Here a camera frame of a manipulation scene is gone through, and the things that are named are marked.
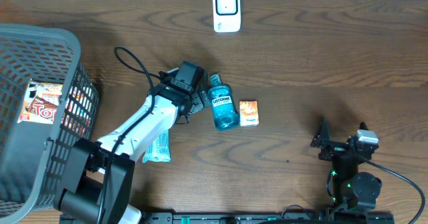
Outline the chocolate bar wrapper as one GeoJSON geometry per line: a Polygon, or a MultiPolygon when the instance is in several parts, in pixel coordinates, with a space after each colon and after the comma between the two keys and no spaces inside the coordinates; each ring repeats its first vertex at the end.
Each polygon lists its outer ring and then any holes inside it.
{"type": "Polygon", "coordinates": [[[53,124],[57,111],[57,105],[52,104],[42,98],[35,97],[32,102],[24,100],[23,108],[17,122],[53,124]]]}

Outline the blue Listerine mouthwash bottle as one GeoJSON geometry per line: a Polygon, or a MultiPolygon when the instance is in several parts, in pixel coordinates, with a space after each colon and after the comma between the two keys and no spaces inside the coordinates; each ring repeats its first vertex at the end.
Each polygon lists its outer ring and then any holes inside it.
{"type": "Polygon", "coordinates": [[[217,131],[237,127],[239,125],[239,114],[235,109],[231,88],[221,81],[219,74],[211,75],[210,82],[208,97],[217,131]]]}

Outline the cream snack bag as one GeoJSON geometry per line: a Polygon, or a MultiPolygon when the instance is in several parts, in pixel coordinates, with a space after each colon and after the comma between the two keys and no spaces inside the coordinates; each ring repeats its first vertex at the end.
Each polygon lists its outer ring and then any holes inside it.
{"type": "Polygon", "coordinates": [[[29,82],[28,90],[31,99],[35,97],[42,98],[48,102],[54,103],[59,100],[62,95],[62,84],[49,82],[29,82]]]}

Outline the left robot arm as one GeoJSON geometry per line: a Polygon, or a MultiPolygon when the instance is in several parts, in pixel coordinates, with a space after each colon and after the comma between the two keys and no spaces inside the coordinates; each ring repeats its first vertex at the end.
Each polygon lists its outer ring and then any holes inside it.
{"type": "Polygon", "coordinates": [[[206,107],[205,70],[172,69],[152,85],[142,106],[110,134],[73,145],[53,206],[83,223],[139,223],[129,203],[137,160],[180,118],[206,107]]]}

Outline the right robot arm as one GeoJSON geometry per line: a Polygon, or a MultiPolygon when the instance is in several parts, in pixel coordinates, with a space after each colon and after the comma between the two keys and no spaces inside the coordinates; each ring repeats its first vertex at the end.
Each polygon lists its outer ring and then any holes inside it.
{"type": "Polygon", "coordinates": [[[332,163],[326,188],[334,204],[326,209],[326,218],[331,221],[366,219],[368,212],[376,207],[382,181],[370,173],[360,172],[358,166],[371,159],[379,148],[377,135],[361,122],[356,134],[345,142],[333,141],[327,121],[322,118],[310,146],[320,149],[320,160],[332,163]]]}

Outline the teal wet wipes pack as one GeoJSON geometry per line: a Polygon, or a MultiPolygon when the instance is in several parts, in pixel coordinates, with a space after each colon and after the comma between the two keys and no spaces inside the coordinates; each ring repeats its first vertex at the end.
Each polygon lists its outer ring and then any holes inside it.
{"type": "Polygon", "coordinates": [[[143,163],[171,162],[169,130],[162,132],[144,152],[143,163]]]}

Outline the small orange box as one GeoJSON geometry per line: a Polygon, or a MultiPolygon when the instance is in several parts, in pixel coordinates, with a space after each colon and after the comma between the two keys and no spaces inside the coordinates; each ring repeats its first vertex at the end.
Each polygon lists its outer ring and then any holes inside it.
{"type": "Polygon", "coordinates": [[[240,101],[239,116],[240,126],[257,126],[259,124],[257,101],[240,101]]]}

